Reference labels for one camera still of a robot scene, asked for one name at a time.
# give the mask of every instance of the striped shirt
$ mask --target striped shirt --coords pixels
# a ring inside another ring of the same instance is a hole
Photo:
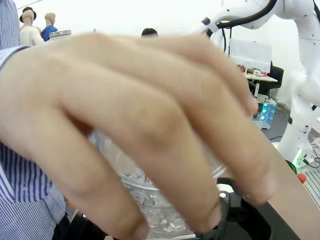
[[[0,0],[0,71],[26,48],[18,46],[19,32],[16,5]],[[44,172],[0,143],[0,240],[51,240],[65,209],[64,196]]]

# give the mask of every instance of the green object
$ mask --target green object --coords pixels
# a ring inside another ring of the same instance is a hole
[[[292,169],[292,171],[294,172],[295,175],[297,175],[297,168],[295,167],[295,165],[292,164],[292,162],[285,160],[286,163],[289,165],[289,167]]]

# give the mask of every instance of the white monitor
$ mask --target white monitor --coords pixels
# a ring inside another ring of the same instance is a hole
[[[254,41],[230,40],[230,58],[248,69],[270,73],[272,47]]]

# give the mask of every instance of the hand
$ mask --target hand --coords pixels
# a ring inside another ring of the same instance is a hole
[[[18,52],[0,72],[0,141],[35,161],[118,239],[142,239],[148,227],[89,144],[93,129],[136,160],[189,226],[206,232],[219,222],[219,194],[193,131],[261,204],[275,190],[269,159],[282,159],[249,120],[256,110],[240,71],[200,36],[80,35]]]

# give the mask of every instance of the black chair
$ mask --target black chair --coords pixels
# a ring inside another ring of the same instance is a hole
[[[261,81],[259,94],[266,95],[270,98],[270,90],[271,89],[279,89],[282,85],[282,79],[284,77],[284,70],[280,67],[273,66],[271,62],[270,73],[268,73],[270,78],[278,80],[278,82],[267,82]]]

